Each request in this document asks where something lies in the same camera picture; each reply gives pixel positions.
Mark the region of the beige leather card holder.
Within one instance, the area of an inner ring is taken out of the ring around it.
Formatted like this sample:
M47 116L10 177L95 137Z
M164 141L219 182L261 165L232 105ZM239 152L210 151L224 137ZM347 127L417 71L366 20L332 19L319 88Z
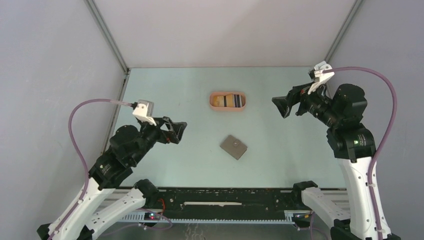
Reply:
M220 148L232 156L235 160L240 160L240 158L246 153L248 146L233 135L228 135L221 142Z

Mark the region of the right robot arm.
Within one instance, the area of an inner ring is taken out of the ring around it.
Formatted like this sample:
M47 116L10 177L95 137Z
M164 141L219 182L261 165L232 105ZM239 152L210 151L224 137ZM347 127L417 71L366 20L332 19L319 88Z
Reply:
M311 84L294 86L286 96L272 98L283 118L298 105L297 116L310 113L327 127L326 137L338 160L345 181L349 211L324 197L311 181L294 185L291 204L310 208L330 230L333 240L396 240L385 220L372 160L376 144L372 133L362 124L368 102L359 86L345 83L333 97L322 90L310 92Z

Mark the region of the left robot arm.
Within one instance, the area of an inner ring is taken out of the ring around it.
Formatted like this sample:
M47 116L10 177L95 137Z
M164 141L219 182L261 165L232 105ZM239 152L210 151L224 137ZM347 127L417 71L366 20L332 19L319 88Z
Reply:
M42 240L96 240L126 214L156 206L159 190L148 179L141 179L124 197L96 211L156 143L179 144L188 125L173 122L166 116L155 117L153 121L154 125L139 121L140 127L118 128L109 140L108 149L88 171L88 186L81 189L83 198L76 197L56 221L37 229Z

